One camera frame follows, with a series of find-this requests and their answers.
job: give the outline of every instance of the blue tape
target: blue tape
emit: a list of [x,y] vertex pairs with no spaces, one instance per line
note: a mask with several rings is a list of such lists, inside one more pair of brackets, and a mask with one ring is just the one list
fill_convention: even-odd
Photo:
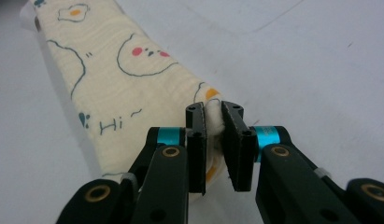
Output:
[[180,128],[160,128],[157,144],[180,145]]
[[259,156],[256,162],[261,162],[263,148],[270,144],[278,144],[281,140],[277,129],[273,126],[254,126],[253,128],[256,131],[256,141],[259,146]]

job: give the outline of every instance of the cream colored cloth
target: cream colored cloth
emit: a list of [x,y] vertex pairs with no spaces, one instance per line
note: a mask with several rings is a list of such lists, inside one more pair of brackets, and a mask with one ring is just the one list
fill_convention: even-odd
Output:
[[207,184],[224,167],[220,94],[154,44],[112,0],[31,1],[103,176],[128,171],[150,127],[184,127],[206,106]]

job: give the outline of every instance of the pink cheek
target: pink cheek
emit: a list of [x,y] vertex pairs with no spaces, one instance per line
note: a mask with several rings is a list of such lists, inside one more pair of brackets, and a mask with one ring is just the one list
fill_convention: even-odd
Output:
[[133,49],[133,55],[134,56],[138,56],[141,53],[142,53],[142,48],[134,48]]
[[160,55],[162,55],[163,57],[169,57],[169,54],[163,51],[160,52]]

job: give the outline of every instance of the orange spot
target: orange spot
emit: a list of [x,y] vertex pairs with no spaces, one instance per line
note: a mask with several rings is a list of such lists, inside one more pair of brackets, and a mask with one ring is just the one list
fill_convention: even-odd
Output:
[[216,167],[212,166],[211,169],[209,169],[209,171],[206,173],[206,182],[209,182],[209,180],[211,180],[215,172],[216,172]]
[[75,9],[75,10],[72,10],[72,11],[70,11],[70,15],[71,16],[77,16],[78,14],[80,14],[80,10],[78,10],[78,9]]
[[215,96],[216,94],[219,94],[219,92],[215,89],[209,89],[207,92],[206,92],[206,99],[209,100],[210,98],[212,98],[213,96]]

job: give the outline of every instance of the table surface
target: table surface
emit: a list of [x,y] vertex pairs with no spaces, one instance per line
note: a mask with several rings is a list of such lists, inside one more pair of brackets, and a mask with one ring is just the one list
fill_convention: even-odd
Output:
[[[281,125],[342,188],[384,182],[384,0],[119,0],[152,40],[248,125]],[[50,76],[24,1],[0,1],[0,224],[54,223],[99,178],[91,143],[61,79]],[[262,223],[252,192],[223,174],[190,205],[190,223]]]

